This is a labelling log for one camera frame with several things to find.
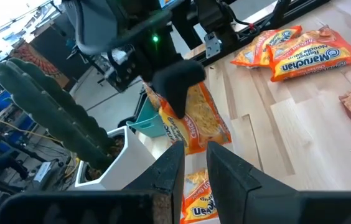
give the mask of instant noodle package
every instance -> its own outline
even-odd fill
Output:
[[[295,38],[300,35],[301,31],[301,26],[264,31],[255,37],[250,44],[243,47],[231,63],[248,67],[267,67],[269,65],[267,45],[276,45]]]
[[[188,89],[185,116],[179,119],[170,104],[160,99],[159,114],[171,143],[183,141],[185,154],[206,150],[208,141],[219,144],[231,142],[231,134],[220,117],[213,98],[204,83]]]
[[[149,101],[152,103],[153,108],[156,111],[159,111],[159,108],[161,107],[159,96],[151,89],[151,87],[148,86],[147,83],[143,83],[143,86],[145,88],[145,92]]]
[[[218,217],[207,169],[185,176],[181,224]]]
[[[272,82],[351,64],[351,45],[328,26],[267,49]]]

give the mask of maruchan logo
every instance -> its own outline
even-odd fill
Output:
[[[216,212],[216,206],[214,204],[213,195],[209,196],[209,198],[200,198],[201,201],[207,202],[207,207],[193,207],[192,214],[195,217],[211,215]]]
[[[346,61],[341,61],[341,62],[338,62],[336,67],[337,68],[340,68],[340,67],[343,67],[343,66],[346,66],[347,62]]]
[[[268,42],[268,45],[273,46],[275,44],[285,42],[289,40],[291,36],[292,36],[292,31],[290,30],[284,31],[282,34],[276,34],[274,38],[272,38],[270,42]]]
[[[286,72],[289,70],[297,70],[302,67],[314,65],[316,63],[326,62],[332,58],[336,58],[340,55],[339,49],[328,49],[325,53],[314,55],[309,58],[298,60],[297,62],[288,63],[282,66],[282,71]]]
[[[292,31],[287,30],[282,33],[283,39],[289,39],[292,36]]]

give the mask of storage bin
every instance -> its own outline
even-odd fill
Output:
[[[6,109],[11,103],[11,94],[7,91],[0,93],[0,111]]]
[[[166,134],[162,119],[153,108],[153,105],[149,99],[145,100],[136,122],[127,121],[126,124],[130,128],[134,128],[150,138],[159,137]]]

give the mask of cactus plant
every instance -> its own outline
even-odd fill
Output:
[[[18,107],[92,168],[104,171],[113,162],[115,141],[36,65],[17,58],[1,62],[0,84]]]

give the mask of plywood surface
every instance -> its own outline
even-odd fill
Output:
[[[251,22],[272,9],[253,15]],[[351,0],[333,0],[288,26],[309,31],[324,24],[351,44]],[[243,145],[235,153],[297,189],[351,190],[351,120],[338,99],[351,89],[351,65],[272,83],[269,69],[232,65],[235,55],[208,66],[205,81]],[[143,142],[157,155],[168,145],[165,137]]]

